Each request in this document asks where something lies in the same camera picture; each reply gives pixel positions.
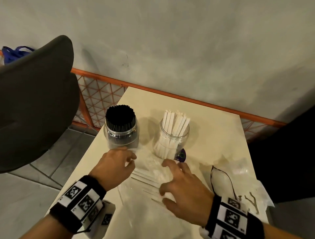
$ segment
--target jar of black straws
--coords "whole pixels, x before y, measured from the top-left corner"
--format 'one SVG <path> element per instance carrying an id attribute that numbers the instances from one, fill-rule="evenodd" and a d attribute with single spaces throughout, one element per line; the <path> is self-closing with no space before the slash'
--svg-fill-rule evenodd
<path id="1" fill-rule="evenodd" d="M 104 134 L 110 149 L 138 147 L 139 127 L 132 108 L 128 105 L 111 106 L 106 111 L 105 119 Z"/>

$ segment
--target clear plastic jar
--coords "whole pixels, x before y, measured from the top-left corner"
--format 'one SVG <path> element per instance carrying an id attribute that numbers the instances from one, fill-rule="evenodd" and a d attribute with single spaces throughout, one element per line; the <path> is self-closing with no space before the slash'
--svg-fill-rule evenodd
<path id="1" fill-rule="evenodd" d="M 189 125 L 183 136 L 176 137 L 168 134 L 162 127 L 162 121 L 153 139 L 153 152 L 161 159 L 174 159 L 185 146 L 189 136 Z"/>
<path id="2" fill-rule="evenodd" d="M 115 149 L 123 146 L 126 146 L 129 149 L 136 149 L 139 145 L 138 121 L 136 119 L 134 127 L 125 132 L 113 131 L 105 122 L 104 135 L 107 139 L 109 149 Z"/>

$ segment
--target blue bag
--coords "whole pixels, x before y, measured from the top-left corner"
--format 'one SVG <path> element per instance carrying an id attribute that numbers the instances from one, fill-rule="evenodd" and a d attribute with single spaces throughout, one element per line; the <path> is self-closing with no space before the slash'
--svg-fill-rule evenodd
<path id="1" fill-rule="evenodd" d="M 6 65 L 6 64 L 13 62 L 13 61 L 25 56 L 25 55 L 30 54 L 30 52 L 28 52 L 28 51 L 21 51 L 20 49 L 22 49 L 22 48 L 27 48 L 30 51 L 34 51 L 33 48 L 30 48 L 27 46 L 19 46 L 15 50 L 13 50 L 7 46 L 4 46 L 2 48 L 2 53 L 4 56 L 4 64 Z"/>

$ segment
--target gray concrete wall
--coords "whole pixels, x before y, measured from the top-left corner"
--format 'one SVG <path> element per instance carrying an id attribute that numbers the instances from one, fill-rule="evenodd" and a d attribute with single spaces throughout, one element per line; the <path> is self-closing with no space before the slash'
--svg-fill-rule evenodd
<path id="1" fill-rule="evenodd" d="M 65 34 L 74 67 L 289 122 L 315 104 L 314 0 L 0 0 L 0 45 Z"/>

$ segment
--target wrist strap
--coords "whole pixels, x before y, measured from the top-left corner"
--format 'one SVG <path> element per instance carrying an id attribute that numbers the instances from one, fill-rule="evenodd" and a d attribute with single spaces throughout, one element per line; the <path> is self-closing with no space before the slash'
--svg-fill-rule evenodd
<path id="1" fill-rule="evenodd" d="M 262 222 L 248 208 L 232 198 L 215 195 L 205 226 L 210 238 L 264 239 Z"/>
<path id="2" fill-rule="evenodd" d="M 76 234 L 82 226 L 88 229 L 94 222 L 104 207 L 102 200 L 105 194 L 106 190 L 95 178 L 83 176 L 60 197 L 49 214 Z"/>

